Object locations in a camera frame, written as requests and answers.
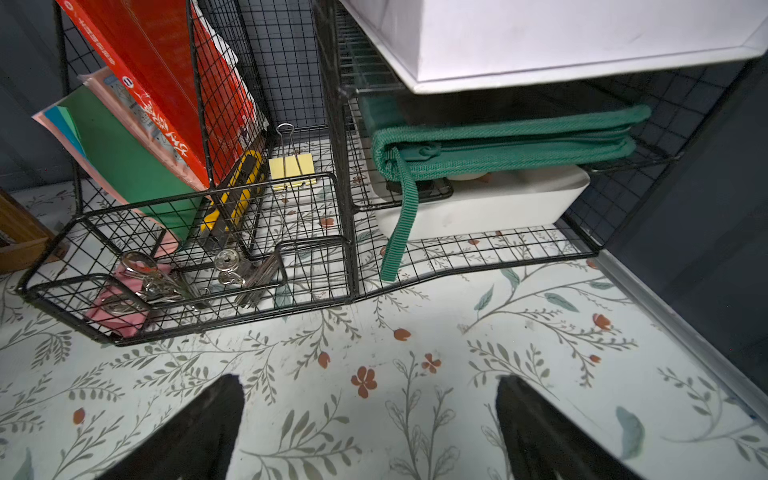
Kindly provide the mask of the red book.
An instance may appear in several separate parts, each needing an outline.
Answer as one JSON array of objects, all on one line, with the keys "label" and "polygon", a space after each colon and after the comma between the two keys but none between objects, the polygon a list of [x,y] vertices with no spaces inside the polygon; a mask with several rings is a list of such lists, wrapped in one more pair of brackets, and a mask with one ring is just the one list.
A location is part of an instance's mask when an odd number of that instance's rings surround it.
[{"label": "red book", "polygon": [[204,187],[221,184],[259,130],[230,44],[196,1],[62,1],[107,67]]}]

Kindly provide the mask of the white box on organizer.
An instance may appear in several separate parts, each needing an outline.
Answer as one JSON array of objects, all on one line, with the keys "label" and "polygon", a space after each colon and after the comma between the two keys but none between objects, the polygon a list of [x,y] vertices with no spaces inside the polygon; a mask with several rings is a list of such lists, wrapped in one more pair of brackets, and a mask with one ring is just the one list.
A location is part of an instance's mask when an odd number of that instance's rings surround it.
[{"label": "white box on organizer", "polygon": [[420,95],[748,60],[767,51],[755,1],[346,1]]}]

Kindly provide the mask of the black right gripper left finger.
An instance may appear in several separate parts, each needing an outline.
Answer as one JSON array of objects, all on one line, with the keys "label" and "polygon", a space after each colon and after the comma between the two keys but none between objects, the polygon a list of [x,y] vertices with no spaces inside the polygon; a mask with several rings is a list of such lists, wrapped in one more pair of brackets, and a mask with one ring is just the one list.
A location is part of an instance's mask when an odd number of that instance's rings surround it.
[{"label": "black right gripper left finger", "polygon": [[244,405],[239,377],[226,374],[99,477],[224,479]]}]

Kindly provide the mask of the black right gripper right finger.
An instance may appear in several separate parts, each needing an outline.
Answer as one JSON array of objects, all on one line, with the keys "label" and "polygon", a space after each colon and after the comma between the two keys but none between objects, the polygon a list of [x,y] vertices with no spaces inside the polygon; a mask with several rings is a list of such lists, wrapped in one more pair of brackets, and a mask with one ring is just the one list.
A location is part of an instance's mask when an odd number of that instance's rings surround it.
[{"label": "black right gripper right finger", "polygon": [[639,477],[519,376],[499,380],[495,409],[515,479]]}]

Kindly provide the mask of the white plastic tray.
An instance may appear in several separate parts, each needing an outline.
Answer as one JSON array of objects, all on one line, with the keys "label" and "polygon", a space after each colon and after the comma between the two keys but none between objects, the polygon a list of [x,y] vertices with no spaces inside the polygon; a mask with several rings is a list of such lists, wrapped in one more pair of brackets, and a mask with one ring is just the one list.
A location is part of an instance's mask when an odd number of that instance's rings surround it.
[{"label": "white plastic tray", "polygon": [[550,225],[589,184],[589,175],[572,165],[495,172],[453,182],[450,197],[419,205],[409,239]]}]

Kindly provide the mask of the wooden two-tier shelf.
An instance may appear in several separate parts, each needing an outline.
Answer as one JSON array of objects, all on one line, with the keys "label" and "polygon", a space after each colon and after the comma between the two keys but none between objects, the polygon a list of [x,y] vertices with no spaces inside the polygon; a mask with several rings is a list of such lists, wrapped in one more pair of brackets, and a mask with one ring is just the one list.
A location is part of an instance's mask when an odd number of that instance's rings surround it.
[{"label": "wooden two-tier shelf", "polygon": [[1,274],[28,269],[54,237],[50,229],[1,190]]}]

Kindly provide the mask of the silver bulldog clip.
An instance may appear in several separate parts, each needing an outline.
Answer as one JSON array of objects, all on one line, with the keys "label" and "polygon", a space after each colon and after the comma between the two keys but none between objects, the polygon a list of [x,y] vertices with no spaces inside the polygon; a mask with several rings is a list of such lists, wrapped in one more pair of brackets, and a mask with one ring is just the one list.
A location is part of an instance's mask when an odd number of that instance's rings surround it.
[{"label": "silver bulldog clip", "polygon": [[218,272],[217,280],[224,287],[248,289],[235,298],[237,307],[255,307],[264,295],[265,288],[277,275],[281,267],[281,257],[273,252],[269,257],[256,264],[233,248],[218,252],[213,260]]},{"label": "silver bulldog clip", "polygon": [[178,276],[166,273],[149,255],[128,251],[121,255],[120,263],[126,276],[141,281],[140,297],[149,304],[169,304],[194,299],[194,295]]}]

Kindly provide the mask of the yellow sticky note clip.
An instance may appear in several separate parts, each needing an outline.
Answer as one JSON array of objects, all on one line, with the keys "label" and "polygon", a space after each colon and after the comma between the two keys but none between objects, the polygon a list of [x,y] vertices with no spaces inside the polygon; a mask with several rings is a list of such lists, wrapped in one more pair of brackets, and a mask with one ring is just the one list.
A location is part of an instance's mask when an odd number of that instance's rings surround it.
[{"label": "yellow sticky note clip", "polygon": [[300,153],[294,146],[295,126],[284,122],[276,127],[279,146],[275,156],[269,159],[272,187],[276,191],[285,191],[309,187],[317,180],[309,178],[315,174],[313,157],[310,153]]}]

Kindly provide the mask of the yellow utility knife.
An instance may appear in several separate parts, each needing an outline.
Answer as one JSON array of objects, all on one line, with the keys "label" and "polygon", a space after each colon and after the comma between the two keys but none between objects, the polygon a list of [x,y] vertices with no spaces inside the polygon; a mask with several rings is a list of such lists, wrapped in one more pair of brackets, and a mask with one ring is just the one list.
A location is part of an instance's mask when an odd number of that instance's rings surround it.
[{"label": "yellow utility knife", "polygon": [[235,241],[235,232],[244,223],[251,202],[259,188],[247,188],[263,180],[263,158],[256,150],[247,150],[226,181],[227,191],[216,194],[207,203],[199,225],[197,240],[204,251],[218,253]]}]

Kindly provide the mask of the pink binder clip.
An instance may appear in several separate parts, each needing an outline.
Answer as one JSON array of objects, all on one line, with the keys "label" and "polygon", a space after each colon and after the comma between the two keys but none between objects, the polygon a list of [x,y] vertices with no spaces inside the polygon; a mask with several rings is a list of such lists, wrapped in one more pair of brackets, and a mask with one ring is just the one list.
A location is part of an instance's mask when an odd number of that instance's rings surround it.
[{"label": "pink binder clip", "polygon": [[126,272],[120,265],[114,272],[116,282],[108,282],[97,295],[86,318],[97,326],[105,327],[110,334],[121,338],[136,336],[149,316],[149,309],[137,299],[148,302],[143,288],[143,277]]}]

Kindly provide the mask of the green zipper pouch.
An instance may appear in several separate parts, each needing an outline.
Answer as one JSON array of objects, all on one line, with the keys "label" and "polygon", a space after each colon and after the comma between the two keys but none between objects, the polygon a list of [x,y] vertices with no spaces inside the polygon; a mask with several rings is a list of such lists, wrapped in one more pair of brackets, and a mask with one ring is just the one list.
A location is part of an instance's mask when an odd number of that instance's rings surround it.
[{"label": "green zipper pouch", "polygon": [[636,149],[631,129],[652,114],[640,104],[579,115],[437,126],[407,124],[392,96],[361,99],[358,105],[376,170],[401,188],[401,213],[380,269],[384,282],[398,277],[419,209],[419,182],[625,158]]}]

